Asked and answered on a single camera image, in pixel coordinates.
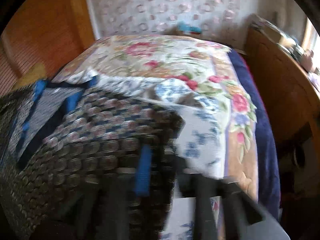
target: floral blanket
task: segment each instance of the floral blanket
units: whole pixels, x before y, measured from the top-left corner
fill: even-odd
[[[188,134],[181,132],[180,137],[193,140],[184,140],[180,154],[208,176],[235,177],[245,192],[257,198],[256,107],[236,76],[229,51],[221,44],[182,36],[112,36],[93,44],[53,81],[83,83],[98,75],[98,85],[106,90],[189,106],[185,116],[180,113],[183,119],[198,114],[203,123],[198,129],[185,128]],[[212,123],[221,135],[217,141],[210,132]],[[219,146],[208,153],[203,148],[206,142]],[[220,165],[208,168],[217,158]]]

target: dark blue sheet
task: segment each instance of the dark blue sheet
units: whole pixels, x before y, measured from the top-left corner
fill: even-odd
[[[235,50],[228,54],[239,81],[257,107],[256,143],[258,152],[259,202],[277,219],[280,203],[280,180],[276,145],[267,112],[249,68]]]

